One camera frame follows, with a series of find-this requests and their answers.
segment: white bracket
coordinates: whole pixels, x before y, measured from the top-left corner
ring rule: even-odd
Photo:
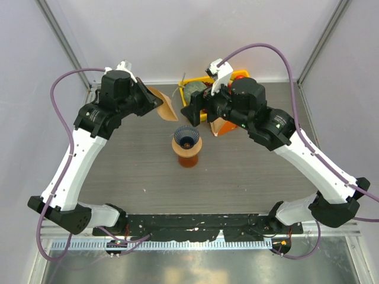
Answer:
[[[130,77],[131,79],[137,83],[137,79],[136,77],[134,76],[134,74],[130,71],[130,68],[131,68],[131,64],[127,61],[121,61],[119,65],[117,65],[116,69],[115,70],[121,70],[121,71],[125,71],[127,73],[130,74]],[[109,71],[113,70],[112,68],[110,67],[106,67],[105,68],[105,73],[104,74],[107,74]]]
[[[214,79],[211,91],[212,96],[214,96],[214,94],[221,89],[221,85],[227,86],[233,73],[233,68],[228,62],[225,62],[220,67],[217,67],[221,61],[222,59],[217,59],[216,61],[212,62],[208,68],[212,73],[212,78]]]

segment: brown paper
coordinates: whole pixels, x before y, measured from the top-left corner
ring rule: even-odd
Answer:
[[[151,91],[151,93],[153,93],[154,96],[163,100],[163,104],[156,109],[159,116],[167,121],[178,121],[178,117],[176,116],[174,108],[171,104],[171,99],[153,87],[147,88]]]

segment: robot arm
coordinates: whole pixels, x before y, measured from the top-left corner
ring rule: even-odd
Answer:
[[[130,114],[143,116],[162,104],[160,98],[126,69],[124,62],[116,70],[107,68],[101,79],[98,101],[84,105],[74,122],[72,161],[45,217],[72,234],[97,226],[110,227],[113,233],[122,231],[126,213],[114,205],[78,203],[80,189],[95,158],[113,131],[121,125],[121,120]],[[46,190],[41,196],[29,199],[31,209],[41,213],[69,156],[68,149]]]
[[[278,202],[270,212],[273,217],[270,227],[280,229],[283,225],[318,220],[329,227],[339,227],[352,219],[359,208],[355,192],[339,180],[318,157],[326,160],[349,184],[367,190],[369,181],[356,179],[345,173],[325,156],[316,146],[312,153],[301,140],[294,119],[281,109],[267,106],[265,88],[252,78],[235,80],[229,93],[227,82],[233,69],[226,62],[217,67],[220,60],[212,62],[207,69],[215,82],[211,88],[194,92],[191,102],[181,110],[193,126],[200,123],[200,110],[207,110],[208,122],[221,117],[244,128],[254,142],[265,146],[288,160],[317,188],[317,193],[294,202]],[[312,144],[305,132],[304,138]]]

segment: metal floor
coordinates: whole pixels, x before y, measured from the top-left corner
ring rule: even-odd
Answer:
[[[294,238],[291,254],[306,254],[316,238]],[[62,252],[54,251],[52,256]],[[137,251],[106,258],[104,251],[70,251],[63,265],[48,263],[42,283],[79,284],[346,284],[359,283],[345,237],[323,237],[304,260],[282,259],[269,250]]]

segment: metal frame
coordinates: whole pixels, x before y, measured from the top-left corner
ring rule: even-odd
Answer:
[[[375,279],[375,274],[371,273],[361,242],[362,237],[346,237],[346,243],[349,247],[359,282],[367,284],[378,283],[377,279]]]
[[[38,7],[41,9],[42,14],[44,15],[47,23],[49,24],[50,28],[52,29],[54,35],[56,36],[58,42],[60,43],[63,51],[66,53],[67,58],[71,62],[72,66],[75,69],[81,69],[82,66],[76,57],[73,49],[71,48],[70,43],[68,42],[65,34],[63,33],[60,25],[58,24],[57,19],[55,18],[52,10],[50,9],[48,3],[45,0],[35,0]],[[81,72],[78,73],[80,76],[81,81],[85,85],[86,89],[89,89],[91,87],[91,84],[89,83],[89,80],[87,76]]]
[[[349,4],[351,3],[351,0],[340,0],[337,4],[337,7],[330,18],[328,24],[326,25],[322,36],[320,37],[319,41],[317,42],[316,46],[314,47],[312,54],[310,55],[308,62],[306,63],[297,83],[301,87],[304,83],[304,80],[306,79],[310,69],[314,65],[316,59],[318,58],[320,52],[323,50],[325,44],[327,43],[328,39],[334,32],[337,23],[341,19],[341,17],[344,15],[345,11],[349,7]]]

